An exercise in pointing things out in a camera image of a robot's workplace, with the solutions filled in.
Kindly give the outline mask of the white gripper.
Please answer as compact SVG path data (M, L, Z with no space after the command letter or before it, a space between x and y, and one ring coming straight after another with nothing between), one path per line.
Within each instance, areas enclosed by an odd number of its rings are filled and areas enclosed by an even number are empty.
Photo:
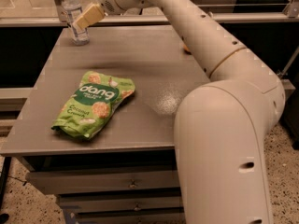
M131 8L145 8L147 0L98 0L98 4L90 3L73 21L73 26L84 30L109 15L120 15Z

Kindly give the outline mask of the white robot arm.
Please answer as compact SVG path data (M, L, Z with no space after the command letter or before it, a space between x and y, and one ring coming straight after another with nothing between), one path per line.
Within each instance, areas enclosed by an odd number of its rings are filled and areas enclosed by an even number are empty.
M190 0L98 0L105 14L158 7L209 78L181 102L174 143L186 224L274 224L264 138L278 123L278 76Z

